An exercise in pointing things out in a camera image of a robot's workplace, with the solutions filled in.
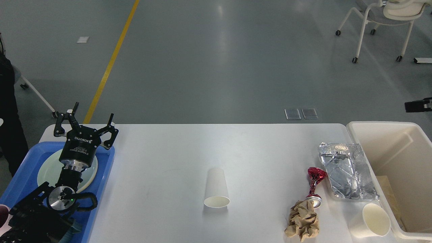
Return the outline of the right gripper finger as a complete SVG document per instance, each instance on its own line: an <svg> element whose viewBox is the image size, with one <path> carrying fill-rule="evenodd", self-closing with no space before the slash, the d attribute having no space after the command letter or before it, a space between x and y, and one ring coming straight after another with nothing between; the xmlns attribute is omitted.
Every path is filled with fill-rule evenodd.
<svg viewBox="0 0 432 243"><path fill-rule="evenodd" d="M414 112L431 112L432 111L432 97L424 98L422 100L411 101L405 103L405 111L407 113Z"/></svg>

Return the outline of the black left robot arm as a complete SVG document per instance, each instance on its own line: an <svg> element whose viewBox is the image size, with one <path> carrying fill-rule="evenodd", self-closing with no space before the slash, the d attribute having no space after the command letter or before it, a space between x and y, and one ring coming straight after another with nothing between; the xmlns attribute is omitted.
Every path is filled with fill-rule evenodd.
<svg viewBox="0 0 432 243"><path fill-rule="evenodd" d="M63 164L54 186L44 182L9 210L10 229L1 235L2 243L59 243L74 230L75 212L97 208L94 193L78 193L82 173L90 168L98 147L109 150L118 134L112 123L114 114L103 128L79 124L75 113L79 103L60 113L53 131L55 137L66 137L59 155Z"/></svg>

